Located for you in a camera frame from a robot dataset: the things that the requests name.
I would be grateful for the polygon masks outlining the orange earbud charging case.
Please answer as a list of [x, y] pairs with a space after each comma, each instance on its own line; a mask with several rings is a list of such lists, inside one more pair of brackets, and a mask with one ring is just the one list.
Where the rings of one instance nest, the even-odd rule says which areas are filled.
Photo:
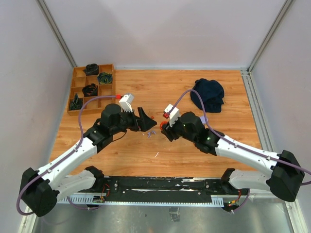
[[162, 131], [163, 130], [163, 127], [165, 126], [167, 122], [166, 121], [163, 121], [160, 123], [160, 130]]

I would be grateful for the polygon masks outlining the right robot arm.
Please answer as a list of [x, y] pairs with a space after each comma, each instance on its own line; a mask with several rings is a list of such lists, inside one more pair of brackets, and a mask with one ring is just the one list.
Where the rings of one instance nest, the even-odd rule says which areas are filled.
[[182, 137], [203, 153], [233, 159], [254, 168], [254, 171], [228, 168], [220, 182], [225, 194], [232, 194], [237, 189], [258, 189], [270, 191], [284, 201], [295, 201], [305, 173], [293, 153], [264, 151], [237, 142], [206, 128], [193, 112], [184, 113], [174, 122], [162, 122], [160, 129], [170, 141]]

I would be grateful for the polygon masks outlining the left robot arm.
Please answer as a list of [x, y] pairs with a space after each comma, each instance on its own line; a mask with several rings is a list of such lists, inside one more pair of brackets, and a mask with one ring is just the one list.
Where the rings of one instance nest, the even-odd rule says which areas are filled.
[[118, 104], [107, 105], [94, 125], [82, 133], [80, 140], [68, 151], [49, 164], [34, 170], [28, 168], [22, 174], [20, 191], [17, 198], [17, 211], [26, 215], [20, 208], [23, 201], [31, 211], [28, 214], [44, 216], [64, 198], [81, 191], [91, 189], [99, 192], [104, 187], [103, 174], [91, 166], [77, 175], [69, 175], [78, 165], [98, 154], [113, 142], [113, 136], [131, 130], [146, 132], [157, 122], [147, 116], [142, 107], [139, 115], [126, 111]]

